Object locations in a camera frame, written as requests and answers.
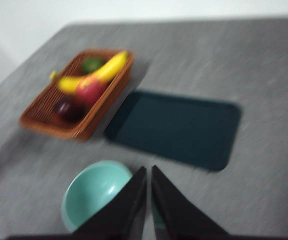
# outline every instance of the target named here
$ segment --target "gray tablecloth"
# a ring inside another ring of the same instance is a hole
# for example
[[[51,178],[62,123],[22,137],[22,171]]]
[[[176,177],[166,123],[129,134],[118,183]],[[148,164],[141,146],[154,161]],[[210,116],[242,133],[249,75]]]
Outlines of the gray tablecloth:
[[[89,47],[136,53],[132,83],[94,138],[63,141],[22,129],[18,119],[51,71]],[[208,173],[107,142],[103,130],[139,82],[140,89],[239,103],[243,116],[228,166]],[[60,205],[67,186],[83,168],[107,159],[133,172],[158,165],[232,234],[288,236],[288,19],[60,30],[0,85],[0,237],[66,233]],[[154,238],[148,202],[143,239]]]

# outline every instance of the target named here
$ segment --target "banana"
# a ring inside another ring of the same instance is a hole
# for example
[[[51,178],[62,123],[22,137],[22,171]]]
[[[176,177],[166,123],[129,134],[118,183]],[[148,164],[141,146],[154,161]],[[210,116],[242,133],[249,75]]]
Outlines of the banana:
[[[67,94],[74,94],[77,85],[83,78],[84,76],[64,76],[58,81],[57,85],[61,91]]]
[[[101,68],[96,70],[93,73],[90,73],[85,76],[64,76],[58,80],[58,88],[67,93],[74,94],[76,88],[80,81],[85,77],[94,76],[98,81],[108,84],[116,74],[124,67],[128,58],[128,53],[126,51],[121,51],[114,55],[111,59],[108,60]],[[50,79],[54,80],[56,78],[56,71],[53,71],[50,75]]]
[[[128,58],[126,51],[121,51],[108,60],[101,68],[92,73],[104,84],[108,84],[116,74],[124,67]]]

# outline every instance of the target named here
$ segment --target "wicker basket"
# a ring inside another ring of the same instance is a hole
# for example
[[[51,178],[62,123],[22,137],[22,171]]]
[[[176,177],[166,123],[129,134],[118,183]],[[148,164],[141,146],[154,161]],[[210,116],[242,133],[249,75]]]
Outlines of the wicker basket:
[[[87,49],[79,53],[58,74],[62,76],[82,76],[81,64],[87,57],[102,57],[110,59],[121,49]],[[52,81],[36,99],[29,105],[20,118],[21,125],[43,134],[61,139],[87,140],[105,115],[114,100],[119,96],[130,79],[131,65],[134,54],[128,51],[129,57],[123,69],[111,81],[99,100],[78,123],[59,122],[54,117],[53,106],[65,94],[57,88],[56,81]]]

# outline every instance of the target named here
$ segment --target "green lime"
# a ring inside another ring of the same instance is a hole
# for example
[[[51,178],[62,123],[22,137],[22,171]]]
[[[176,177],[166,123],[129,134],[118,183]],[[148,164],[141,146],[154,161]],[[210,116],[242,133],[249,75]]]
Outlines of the green lime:
[[[104,65],[104,60],[100,57],[86,58],[82,64],[82,70],[85,74],[90,74]]]

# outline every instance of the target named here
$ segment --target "red apple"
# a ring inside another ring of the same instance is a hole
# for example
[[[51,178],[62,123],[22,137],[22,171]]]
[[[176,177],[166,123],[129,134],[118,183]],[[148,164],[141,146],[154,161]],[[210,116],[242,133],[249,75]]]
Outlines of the red apple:
[[[107,85],[98,81],[94,76],[87,76],[78,84],[76,95],[87,106],[94,105],[106,90]]]

